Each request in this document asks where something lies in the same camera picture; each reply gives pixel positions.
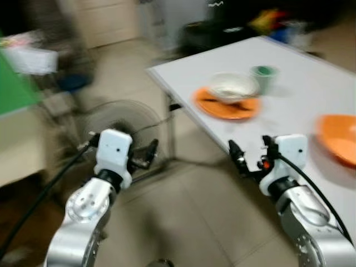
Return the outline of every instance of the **orange plate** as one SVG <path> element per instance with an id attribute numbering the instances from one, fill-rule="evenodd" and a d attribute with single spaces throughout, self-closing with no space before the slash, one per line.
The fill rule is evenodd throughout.
<path id="1" fill-rule="evenodd" d="M 320 142 L 336 157 L 356 166 L 356 116 L 325 115 L 318 127 Z"/>
<path id="2" fill-rule="evenodd" d="M 207 87 L 200 88 L 194 94 L 195 104 L 206 113 L 218 118 L 229 120 L 251 118 L 260 111 L 260 100 L 258 98 L 249 98 L 239 102 L 243 108 L 248 110 L 242 110 L 234 105 L 227 105 L 221 102 L 207 101 L 207 99 L 217 100 L 215 96 L 207 92 Z"/>

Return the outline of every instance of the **door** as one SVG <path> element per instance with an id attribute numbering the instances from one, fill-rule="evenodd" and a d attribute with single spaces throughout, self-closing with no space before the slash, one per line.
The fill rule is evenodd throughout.
<path id="1" fill-rule="evenodd" d="M 75 0 L 79 27 L 88 48 L 139 36 L 134 0 Z"/>

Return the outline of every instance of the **white bowl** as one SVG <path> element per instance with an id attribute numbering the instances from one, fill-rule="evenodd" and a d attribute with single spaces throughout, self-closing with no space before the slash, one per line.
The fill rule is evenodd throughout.
<path id="1" fill-rule="evenodd" d="M 258 90 L 259 85 L 252 77 L 222 72 L 212 76 L 208 92 L 220 102 L 232 104 L 256 95 Z"/>

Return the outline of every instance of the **green cup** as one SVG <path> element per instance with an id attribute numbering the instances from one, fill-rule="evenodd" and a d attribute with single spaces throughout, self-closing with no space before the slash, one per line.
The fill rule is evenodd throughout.
<path id="1" fill-rule="evenodd" d="M 251 75 L 260 86 L 260 95 L 266 94 L 276 78 L 277 69 L 271 66 L 255 66 L 251 69 Z"/>

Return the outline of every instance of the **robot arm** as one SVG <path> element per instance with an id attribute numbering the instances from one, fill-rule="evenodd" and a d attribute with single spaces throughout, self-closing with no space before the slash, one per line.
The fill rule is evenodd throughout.
<path id="1" fill-rule="evenodd" d="M 67 200 L 65 218 L 48 248 L 44 267 L 92 267 L 110 207 L 121 189 L 131 185 L 131 174 L 148 169 L 158 140 L 146 149 L 145 159 L 130 151 L 132 138 L 112 129 L 100 134 L 96 154 L 96 176 Z"/>
<path id="2" fill-rule="evenodd" d="M 230 156 L 243 177 L 259 183 L 264 195 L 275 201 L 284 231 L 294 242 L 301 267 L 355 267 L 356 250 L 348 234 L 342 232 L 335 216 L 313 191 L 300 185 L 298 174 L 280 159 L 283 155 L 298 168 L 306 159 L 306 137 L 303 135 L 263 136 L 267 155 L 258 162 L 260 171 L 250 172 L 244 153 L 232 140 Z"/>

